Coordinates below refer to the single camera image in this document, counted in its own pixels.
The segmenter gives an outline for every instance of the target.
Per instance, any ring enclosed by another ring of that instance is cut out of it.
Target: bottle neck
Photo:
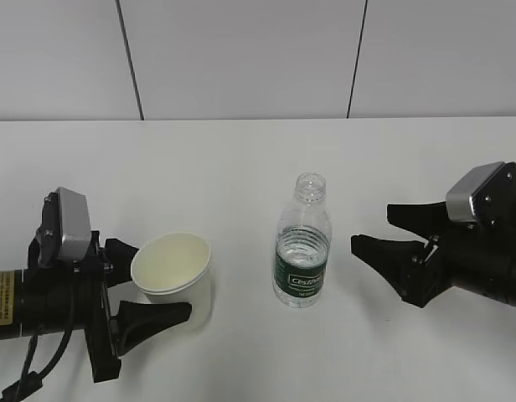
[[[305,199],[301,197],[299,194],[297,194],[297,191],[293,194],[293,202],[296,204],[300,204],[304,208],[312,208],[312,209],[318,209],[318,208],[325,208],[325,196],[323,198],[320,198],[317,201],[309,201],[308,199]]]

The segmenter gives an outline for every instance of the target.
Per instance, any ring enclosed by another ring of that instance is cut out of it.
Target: white paper cup
[[[178,327],[195,329],[211,309],[210,256],[208,242],[196,234],[166,234],[135,254],[132,279],[152,303],[190,303],[189,321]]]

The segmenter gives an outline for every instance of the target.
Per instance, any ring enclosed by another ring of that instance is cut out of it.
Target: yellow warning label
[[[0,272],[0,326],[13,323],[14,271]]]

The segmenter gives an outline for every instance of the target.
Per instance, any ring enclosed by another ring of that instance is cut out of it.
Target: table surface
[[[187,230],[212,245],[211,320],[160,334],[92,384],[82,332],[30,400],[516,401],[516,308],[451,289],[425,309],[400,301],[350,254],[387,225],[388,203],[442,201],[470,168],[516,162],[516,118],[299,121],[0,122],[0,270],[23,268],[44,195],[87,196],[103,238],[140,246]],[[328,180],[333,243],[320,300],[271,289],[276,223],[297,175]],[[132,284],[111,290],[143,300]],[[33,368],[59,341],[46,335]],[[0,389],[27,338],[0,342]]]

